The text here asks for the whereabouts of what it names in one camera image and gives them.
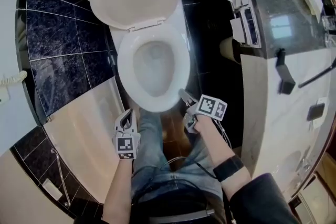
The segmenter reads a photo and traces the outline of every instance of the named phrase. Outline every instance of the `black lever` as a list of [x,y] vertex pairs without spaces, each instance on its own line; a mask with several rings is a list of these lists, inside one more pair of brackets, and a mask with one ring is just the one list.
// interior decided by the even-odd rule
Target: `black lever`
[[322,72],[318,73],[316,76],[312,77],[311,79],[299,84],[298,87],[302,88],[302,87],[316,81],[317,79],[321,78],[322,76],[324,76],[325,74],[327,74],[328,72],[333,70],[335,67],[336,67],[336,58],[334,59],[334,62],[332,62],[330,67],[324,69]]
[[278,60],[276,63],[276,69],[281,78],[281,83],[279,86],[279,94],[282,93],[291,94],[296,84],[288,70],[288,67],[285,64],[285,56],[286,56],[285,49],[280,49],[277,53]]

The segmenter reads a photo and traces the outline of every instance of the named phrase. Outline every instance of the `hand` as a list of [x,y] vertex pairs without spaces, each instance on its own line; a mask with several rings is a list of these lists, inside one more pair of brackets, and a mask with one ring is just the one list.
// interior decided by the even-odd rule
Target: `hand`
[[212,119],[206,115],[199,114],[196,115],[196,117],[197,123],[195,125],[195,129],[200,133],[213,124]]

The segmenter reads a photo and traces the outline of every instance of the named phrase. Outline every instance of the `black wristband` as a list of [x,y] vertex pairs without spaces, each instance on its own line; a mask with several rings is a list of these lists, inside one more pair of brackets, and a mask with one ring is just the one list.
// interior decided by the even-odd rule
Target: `black wristband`
[[219,164],[213,171],[219,182],[224,181],[244,167],[238,156],[233,156]]

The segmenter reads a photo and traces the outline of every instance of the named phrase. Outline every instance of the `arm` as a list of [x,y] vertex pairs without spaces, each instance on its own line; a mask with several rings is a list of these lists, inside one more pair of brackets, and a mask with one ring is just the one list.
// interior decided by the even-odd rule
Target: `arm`
[[107,193],[103,218],[109,224],[128,224],[131,214],[132,160],[119,161],[117,171]]
[[[197,119],[195,128],[204,140],[214,167],[235,155],[209,117],[198,115]],[[237,223],[299,223],[271,174],[252,180],[243,167],[221,185]]]
[[[214,167],[217,167],[219,164],[235,155],[231,148],[225,143],[211,118],[204,115],[197,115],[197,119],[198,122],[196,123],[195,128],[203,138]],[[243,167],[238,172],[221,182],[221,185],[227,199],[230,200],[234,193],[250,181],[251,176],[246,167]]]

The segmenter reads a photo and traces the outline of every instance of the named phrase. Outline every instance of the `brown floor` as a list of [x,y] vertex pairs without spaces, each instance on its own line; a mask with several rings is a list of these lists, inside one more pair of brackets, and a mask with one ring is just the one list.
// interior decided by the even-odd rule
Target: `brown floor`
[[[191,152],[191,144],[184,133],[182,116],[178,109],[161,113],[163,153],[167,160],[175,157],[188,157]],[[179,159],[170,164],[172,170],[177,170],[183,164],[183,159]]]

